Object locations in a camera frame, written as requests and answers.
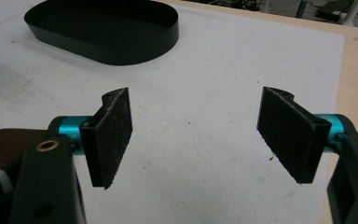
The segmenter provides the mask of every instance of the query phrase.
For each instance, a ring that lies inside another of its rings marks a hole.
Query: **floor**
[[[192,1],[192,2],[199,2],[203,4],[214,4],[219,6],[230,6],[231,4],[236,4],[237,7],[240,7],[239,4],[243,2],[244,0],[186,0],[186,1]],[[264,7],[265,0],[255,0],[259,4],[259,7],[261,11]],[[327,21],[321,18],[315,17],[315,13],[318,10],[318,7],[324,6],[329,0],[313,0],[311,2],[307,3],[307,6],[304,10],[302,19],[303,20],[311,20],[311,21],[320,21],[320,22],[330,22],[330,23],[336,23],[332,21]],[[270,0],[269,5],[269,13],[285,16],[285,17],[295,17],[296,12],[298,9],[298,6],[300,4],[300,0]],[[358,15],[353,20],[353,25],[355,27],[358,27]]]

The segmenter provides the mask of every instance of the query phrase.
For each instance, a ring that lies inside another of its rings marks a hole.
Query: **black tray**
[[[48,0],[24,19],[40,41],[112,65],[155,59],[179,38],[176,10],[147,0]]]

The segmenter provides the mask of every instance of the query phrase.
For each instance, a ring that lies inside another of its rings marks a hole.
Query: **brass screw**
[[[36,150],[40,152],[50,151],[56,148],[60,143],[57,140],[48,140],[37,145]]]

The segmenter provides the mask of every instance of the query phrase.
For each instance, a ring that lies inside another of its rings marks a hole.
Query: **wooden table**
[[[342,34],[345,36],[345,46],[343,64],[341,70],[341,80],[339,83],[339,93],[337,100],[337,113],[347,116],[358,131],[358,28],[342,26],[338,24],[324,23],[318,21],[306,21],[295,18],[270,15],[259,12],[245,11],[228,7],[217,7],[192,2],[177,0],[161,0],[161,2],[186,7],[197,7],[214,10],[243,17],[255,18],[265,21],[277,21],[296,26],[308,27],[311,29],[322,30]],[[332,157],[330,174],[334,171],[337,157]],[[325,199],[323,223],[332,223],[327,197]]]

